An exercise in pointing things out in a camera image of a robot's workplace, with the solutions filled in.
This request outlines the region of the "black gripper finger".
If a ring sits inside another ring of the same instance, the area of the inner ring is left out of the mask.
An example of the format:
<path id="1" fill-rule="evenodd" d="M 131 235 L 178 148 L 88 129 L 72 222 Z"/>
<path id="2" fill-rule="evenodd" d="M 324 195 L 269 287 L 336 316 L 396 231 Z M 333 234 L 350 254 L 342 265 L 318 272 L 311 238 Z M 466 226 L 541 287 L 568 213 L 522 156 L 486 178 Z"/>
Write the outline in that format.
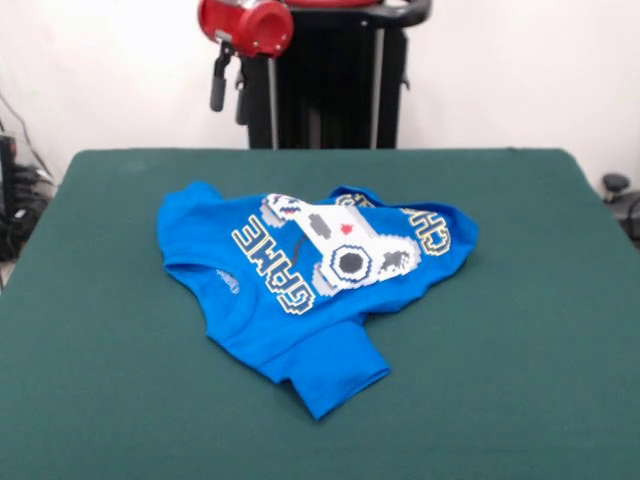
<path id="1" fill-rule="evenodd" d="M 220 44 L 219 54 L 214 62 L 209 106 L 213 112 L 224 108 L 226 93 L 226 69 L 234 55 L 234 48 L 228 41 Z"/>
<path id="2" fill-rule="evenodd" d="M 235 89 L 237 92 L 235 120 L 238 125 L 247 126 L 250 118 L 248 103 L 249 76 L 246 68 L 246 59 L 244 57 L 240 57 L 239 60 L 240 66 L 235 80 Z"/>

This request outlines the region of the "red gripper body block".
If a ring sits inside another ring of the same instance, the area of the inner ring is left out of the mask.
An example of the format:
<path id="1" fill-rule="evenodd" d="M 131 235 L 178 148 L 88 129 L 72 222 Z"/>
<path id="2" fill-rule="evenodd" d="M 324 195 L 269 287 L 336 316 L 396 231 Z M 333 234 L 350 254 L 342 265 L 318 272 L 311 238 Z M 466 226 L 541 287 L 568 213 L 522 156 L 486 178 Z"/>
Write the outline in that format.
<path id="1" fill-rule="evenodd" d="M 293 38 L 293 16 L 281 1 L 198 3 L 201 31 L 211 41 L 227 42 L 240 55 L 277 57 Z"/>

